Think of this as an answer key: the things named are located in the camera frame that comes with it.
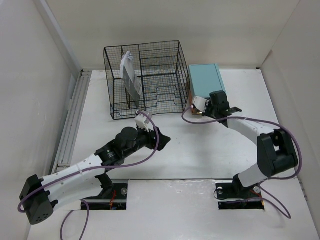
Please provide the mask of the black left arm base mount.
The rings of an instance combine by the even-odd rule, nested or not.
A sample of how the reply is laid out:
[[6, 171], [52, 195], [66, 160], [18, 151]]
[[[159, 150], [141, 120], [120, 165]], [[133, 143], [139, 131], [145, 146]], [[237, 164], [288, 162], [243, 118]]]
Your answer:
[[85, 201], [92, 211], [125, 211], [127, 209], [128, 180], [112, 180], [113, 186]]

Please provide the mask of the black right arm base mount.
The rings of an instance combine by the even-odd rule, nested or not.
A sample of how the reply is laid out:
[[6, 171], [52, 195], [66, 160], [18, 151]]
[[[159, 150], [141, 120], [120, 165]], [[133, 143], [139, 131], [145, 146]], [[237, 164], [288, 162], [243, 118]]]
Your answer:
[[215, 183], [214, 197], [219, 210], [264, 210], [261, 188], [256, 184], [237, 192], [230, 181]]

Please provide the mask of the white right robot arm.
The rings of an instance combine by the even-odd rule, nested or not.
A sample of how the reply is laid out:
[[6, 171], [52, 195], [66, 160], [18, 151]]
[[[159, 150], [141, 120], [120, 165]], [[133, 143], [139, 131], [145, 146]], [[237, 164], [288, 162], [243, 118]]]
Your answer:
[[245, 136], [257, 147], [256, 163], [236, 174], [232, 180], [232, 193], [243, 197], [250, 187], [295, 168], [299, 161], [293, 138], [282, 127], [274, 129], [271, 122], [241, 116], [242, 110], [230, 107], [227, 94], [220, 90], [210, 93], [204, 115], [218, 120], [226, 128]]

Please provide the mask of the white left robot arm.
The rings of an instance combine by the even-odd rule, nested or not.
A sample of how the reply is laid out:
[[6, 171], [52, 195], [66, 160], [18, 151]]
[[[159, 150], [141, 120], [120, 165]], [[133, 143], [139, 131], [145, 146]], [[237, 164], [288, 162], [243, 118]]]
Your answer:
[[31, 225], [47, 220], [54, 211], [90, 197], [107, 198], [113, 182], [107, 173], [124, 164], [125, 159], [142, 148], [162, 151], [171, 141], [159, 128], [143, 130], [126, 127], [115, 139], [98, 149], [85, 160], [58, 173], [30, 176], [20, 193], [23, 211]]

